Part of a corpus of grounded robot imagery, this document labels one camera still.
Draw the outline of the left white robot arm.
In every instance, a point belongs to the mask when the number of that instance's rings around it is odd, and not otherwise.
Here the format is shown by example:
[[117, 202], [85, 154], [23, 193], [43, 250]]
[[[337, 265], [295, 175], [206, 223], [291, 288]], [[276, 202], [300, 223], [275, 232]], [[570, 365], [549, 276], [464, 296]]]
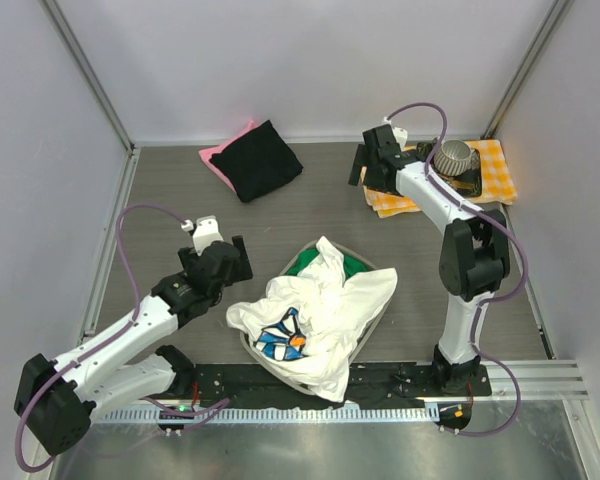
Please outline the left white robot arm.
[[145, 396], [186, 392], [194, 367], [175, 347], [160, 347], [137, 364], [130, 359], [205, 315], [226, 288], [253, 272], [240, 236], [215, 240], [202, 252], [182, 248], [178, 256], [182, 271], [161, 279], [119, 321], [54, 359], [37, 354], [24, 364], [14, 404], [19, 434], [30, 431], [57, 456], [112, 410]]

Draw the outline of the grey plastic tray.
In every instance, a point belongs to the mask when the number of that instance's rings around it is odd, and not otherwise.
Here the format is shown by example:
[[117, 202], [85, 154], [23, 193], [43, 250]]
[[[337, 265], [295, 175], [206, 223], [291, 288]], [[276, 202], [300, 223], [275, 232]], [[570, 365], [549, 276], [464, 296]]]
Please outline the grey plastic tray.
[[[286, 275], [287, 273], [289, 273], [296, 265], [299, 264], [300, 257], [303, 254], [305, 254], [306, 252], [308, 252], [309, 250], [314, 249], [316, 247], [316, 244], [317, 244], [317, 240], [313, 240], [313, 241], [310, 241], [309, 243], [307, 243], [304, 247], [302, 247], [300, 249], [300, 251], [282, 269], [282, 271], [280, 272], [280, 275]], [[347, 259], [354, 260], [355, 262], [363, 265], [367, 271], [378, 270], [378, 267], [373, 262], [364, 258], [362, 255], [354, 252], [353, 250], [351, 250], [343, 245], [338, 244], [337, 242], [334, 242], [333, 245], [336, 249], [338, 249], [343, 254], [345, 263], [346, 263]], [[383, 307], [381, 307], [376, 312], [375, 316], [366, 325], [366, 327], [362, 331], [361, 335], [358, 337], [356, 347], [352, 350], [352, 352], [348, 356], [348, 365], [349, 366], [351, 366], [353, 364], [353, 362], [356, 360], [359, 353], [361, 352], [362, 348], [365, 346], [367, 341], [370, 339], [371, 335], [374, 333], [374, 330], [380, 323], [380, 320], [384, 316], [389, 305], [390, 305], [390, 302], [387, 302]], [[316, 393], [313, 392], [312, 390], [310, 390], [309, 386], [307, 384], [292, 380], [288, 376], [285, 376], [285, 375], [277, 372], [276, 369], [272, 366], [272, 364], [270, 362], [266, 361], [264, 359], [264, 357], [257, 352], [256, 347], [254, 346], [254, 343], [249, 340], [249, 335], [247, 333], [240, 333], [240, 341], [241, 341], [241, 344], [244, 347], [244, 349], [249, 353], [249, 355], [257, 363], [259, 363], [268, 373], [273, 375], [276, 379], [280, 380], [283, 384], [287, 385], [288, 387], [292, 388], [293, 390], [295, 390], [301, 394], [304, 394], [304, 395], [307, 395], [310, 397], [316, 397]]]

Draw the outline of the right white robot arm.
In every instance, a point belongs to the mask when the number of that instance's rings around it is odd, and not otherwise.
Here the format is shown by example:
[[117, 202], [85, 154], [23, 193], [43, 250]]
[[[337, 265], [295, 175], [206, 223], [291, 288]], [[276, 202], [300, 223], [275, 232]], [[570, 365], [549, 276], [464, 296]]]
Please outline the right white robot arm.
[[475, 350], [486, 313], [510, 273], [504, 215], [465, 201], [415, 150], [404, 151], [385, 124], [363, 133], [349, 183], [404, 194], [442, 234], [439, 276], [448, 307], [442, 337], [434, 347], [433, 382], [446, 394], [464, 394], [478, 375]]

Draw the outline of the white flower print t-shirt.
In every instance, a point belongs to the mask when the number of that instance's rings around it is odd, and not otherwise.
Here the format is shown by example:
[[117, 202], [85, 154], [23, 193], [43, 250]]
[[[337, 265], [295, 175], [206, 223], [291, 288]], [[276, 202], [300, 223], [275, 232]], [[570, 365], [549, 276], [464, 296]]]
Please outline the white flower print t-shirt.
[[345, 279], [343, 254], [326, 237], [319, 255], [297, 276], [271, 279], [264, 296], [227, 309], [231, 328], [249, 335], [277, 372], [307, 384], [316, 396], [340, 403], [349, 380], [348, 356], [398, 283], [394, 268]]

